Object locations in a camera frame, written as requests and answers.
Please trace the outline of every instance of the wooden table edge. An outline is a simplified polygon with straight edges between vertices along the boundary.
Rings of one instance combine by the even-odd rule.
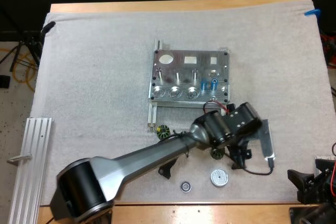
[[[169,12],[246,7],[304,0],[176,0],[52,4],[51,13]]]

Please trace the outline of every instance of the round metal disc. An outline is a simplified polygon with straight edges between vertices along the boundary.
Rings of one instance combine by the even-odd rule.
[[[229,178],[227,176],[227,173],[222,169],[214,170],[211,173],[211,182],[215,186],[219,186],[219,187],[225,186],[228,181],[229,181]]]
[[[191,185],[189,182],[185,181],[181,184],[181,191],[184,193],[189,193],[191,190]]]

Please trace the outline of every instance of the circular hole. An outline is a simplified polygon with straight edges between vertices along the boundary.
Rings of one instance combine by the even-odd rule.
[[[162,63],[162,64],[169,64],[169,63],[172,63],[173,59],[174,58],[171,55],[162,55],[159,58],[159,62]]]

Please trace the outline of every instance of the black stand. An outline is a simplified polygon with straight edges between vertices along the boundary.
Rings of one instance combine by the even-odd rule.
[[[25,35],[23,33],[23,31],[20,29],[20,27],[15,23],[15,21],[9,16],[9,14],[6,12],[5,9],[0,7],[0,12],[5,16],[5,18],[8,20],[8,22],[15,28],[15,30],[17,31],[17,33],[19,35],[19,38],[20,38],[19,44],[16,47],[14,47],[8,54],[6,54],[4,58],[2,58],[0,60],[0,64],[15,50],[15,56],[14,56],[12,65],[10,67],[10,72],[12,72],[13,67],[15,65],[15,62],[17,61],[17,58],[18,58],[21,47],[26,46],[28,48],[29,52],[31,53],[31,56],[33,57],[36,65],[39,66],[41,55],[42,55],[42,44],[36,42],[34,40],[33,36]]]

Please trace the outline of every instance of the red object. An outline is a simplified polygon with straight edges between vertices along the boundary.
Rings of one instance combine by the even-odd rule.
[[[334,164],[334,170],[332,171],[331,181],[330,181],[330,191],[333,197],[336,197],[336,194],[334,193],[332,184],[334,183],[334,176],[335,176],[335,170],[336,170],[336,161]]]

